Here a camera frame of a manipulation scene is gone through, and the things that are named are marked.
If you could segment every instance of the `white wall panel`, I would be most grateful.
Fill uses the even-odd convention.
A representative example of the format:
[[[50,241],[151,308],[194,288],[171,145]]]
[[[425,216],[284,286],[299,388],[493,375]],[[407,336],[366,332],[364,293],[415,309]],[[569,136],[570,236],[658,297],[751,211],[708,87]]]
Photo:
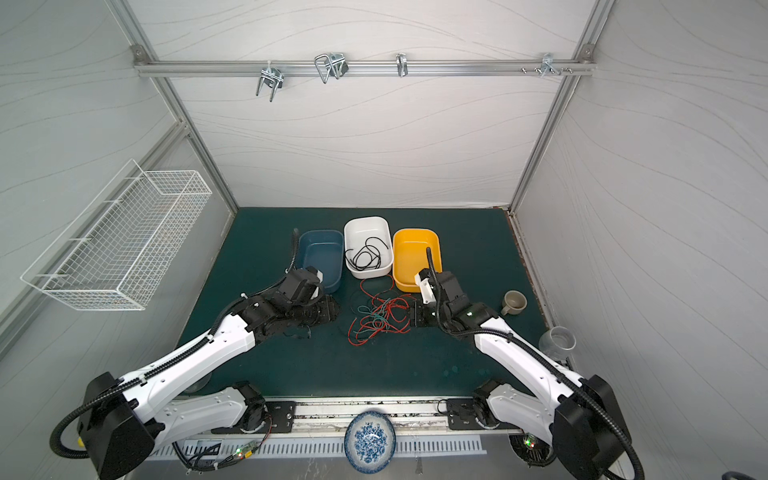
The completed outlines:
[[[617,2],[518,211],[646,478],[768,476],[768,4]]]
[[[594,0],[131,0],[163,60],[570,58]],[[558,79],[255,78],[174,86],[244,207],[507,204]]]
[[[559,80],[174,80],[243,207],[489,207],[509,202]]]
[[[212,180],[189,142],[156,170],[197,170]],[[0,362],[0,462],[3,478],[96,478],[90,460],[67,460],[48,449],[53,427],[83,399],[103,372],[130,372],[174,349],[226,235],[227,204],[214,191],[171,263],[147,309],[78,312],[48,301]],[[74,424],[64,443],[74,448]],[[21,458],[34,457],[34,461]]]
[[[0,5],[0,312],[18,279],[174,123],[98,0]]]
[[[131,0],[163,60],[570,58],[594,0]]]

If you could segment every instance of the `metal bracket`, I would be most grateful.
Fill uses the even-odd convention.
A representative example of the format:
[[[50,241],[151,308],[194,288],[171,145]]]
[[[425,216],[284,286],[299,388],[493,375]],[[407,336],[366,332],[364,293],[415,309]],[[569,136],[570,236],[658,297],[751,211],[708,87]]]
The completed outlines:
[[[445,411],[448,413],[448,428],[451,430],[489,430],[481,425],[475,416],[473,399],[446,399]],[[499,422],[493,430],[516,429],[511,423]]]
[[[551,53],[544,55],[544,58],[541,60],[541,67],[536,69],[539,77],[543,77],[547,74],[560,75],[563,72],[561,69],[552,66],[553,60]]]
[[[578,51],[576,60],[581,63],[592,63],[594,61],[594,43],[585,43]]]
[[[267,402],[266,410],[272,419],[271,433],[290,433],[293,429],[293,416],[296,414],[296,402]],[[269,427],[269,425],[263,425],[254,434],[266,433]],[[225,435],[228,433],[240,435],[243,433],[238,427],[222,427],[211,429],[210,432],[214,435]]]
[[[149,55],[147,55],[147,49],[143,45],[131,45],[131,53],[134,56],[134,65],[149,63]]]
[[[328,79],[333,73],[333,77],[339,80],[349,71],[349,66],[346,64],[346,59],[343,53],[324,53],[315,57],[315,68],[317,73],[320,74],[320,80],[323,83],[328,83]]]
[[[270,66],[267,66],[266,68],[261,69],[261,76],[259,77],[259,84],[256,86],[256,96],[259,96],[259,92],[261,91],[261,86],[266,85],[267,87],[272,89],[272,93],[270,93],[270,101],[274,100],[275,98],[275,92],[278,88],[283,87],[283,74],[280,73],[280,70],[276,68],[272,68]]]
[[[406,54],[398,53],[395,60],[397,61],[397,76],[405,77],[408,74],[408,58],[406,58]]]

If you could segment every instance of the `blue and white plate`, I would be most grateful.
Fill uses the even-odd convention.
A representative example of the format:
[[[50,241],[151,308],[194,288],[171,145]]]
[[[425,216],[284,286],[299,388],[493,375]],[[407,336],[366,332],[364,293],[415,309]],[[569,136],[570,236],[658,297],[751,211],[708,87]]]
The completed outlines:
[[[344,453],[360,473],[377,473],[395,454],[395,427],[378,412],[363,412],[349,424]]]

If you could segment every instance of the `black motor housing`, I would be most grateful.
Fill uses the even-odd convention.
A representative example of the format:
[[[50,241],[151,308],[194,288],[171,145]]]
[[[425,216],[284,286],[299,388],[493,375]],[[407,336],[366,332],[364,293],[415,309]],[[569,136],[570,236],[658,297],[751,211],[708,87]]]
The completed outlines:
[[[582,388],[631,439],[611,386],[595,375]],[[559,400],[551,426],[552,448],[576,480],[596,480],[624,453],[624,447],[606,423],[575,394]]]
[[[84,403],[115,385],[114,377],[102,373],[88,383]],[[80,415],[78,434],[101,480],[115,480],[138,467],[154,450],[154,437],[162,423],[144,425],[120,394]]]

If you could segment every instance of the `metal base plate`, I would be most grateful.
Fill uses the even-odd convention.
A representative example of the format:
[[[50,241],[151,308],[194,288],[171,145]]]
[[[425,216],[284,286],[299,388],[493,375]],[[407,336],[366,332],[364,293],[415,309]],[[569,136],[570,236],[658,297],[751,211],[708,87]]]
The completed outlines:
[[[473,400],[471,398],[446,399],[441,406],[443,412],[449,412],[448,428],[451,430],[506,430],[518,429],[511,423],[500,422],[497,427],[489,429],[480,425],[475,417],[475,411],[472,408]]]
[[[267,402],[266,410],[272,416],[272,432],[271,433],[290,433],[293,429],[293,416],[296,411],[296,402]],[[269,425],[264,425],[253,434],[266,433],[269,430]],[[212,429],[210,431],[214,435],[226,435],[228,433],[243,434],[243,431],[238,427],[224,427],[221,429]]]

